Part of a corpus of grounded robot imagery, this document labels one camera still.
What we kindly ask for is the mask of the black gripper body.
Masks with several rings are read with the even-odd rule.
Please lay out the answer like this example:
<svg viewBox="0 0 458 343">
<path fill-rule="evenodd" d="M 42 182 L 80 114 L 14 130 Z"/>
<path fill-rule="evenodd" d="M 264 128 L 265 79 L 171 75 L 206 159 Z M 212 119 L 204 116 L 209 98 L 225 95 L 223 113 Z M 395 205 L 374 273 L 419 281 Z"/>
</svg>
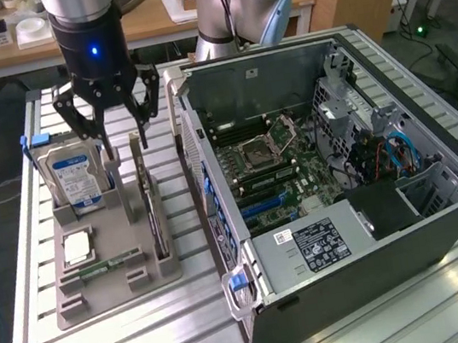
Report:
<svg viewBox="0 0 458 343">
<path fill-rule="evenodd" d="M 48 14 L 51 29 L 71 74 L 74 97 L 103 108 L 124 105 L 114 92 L 117 73 L 135 65 L 129 56 L 114 2 L 91 15 L 63 17 Z"/>
</svg>

